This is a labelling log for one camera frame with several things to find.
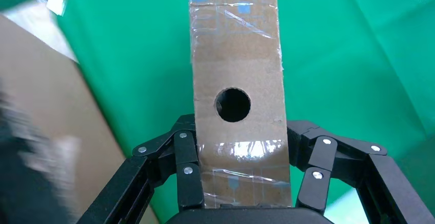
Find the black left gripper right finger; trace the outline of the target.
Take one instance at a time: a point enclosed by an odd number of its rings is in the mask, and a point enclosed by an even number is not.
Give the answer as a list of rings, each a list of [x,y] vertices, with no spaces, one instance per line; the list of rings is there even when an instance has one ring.
[[[287,122],[289,162],[304,172],[297,208],[324,216],[331,179],[356,189],[369,223],[434,223],[388,151],[381,145],[335,135],[307,120]]]

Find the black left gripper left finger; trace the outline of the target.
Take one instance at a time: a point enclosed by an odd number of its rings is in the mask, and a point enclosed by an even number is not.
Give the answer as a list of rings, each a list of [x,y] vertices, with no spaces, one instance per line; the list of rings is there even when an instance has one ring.
[[[175,174],[180,211],[204,206],[194,115],[134,148],[78,223],[139,223],[155,188]]]

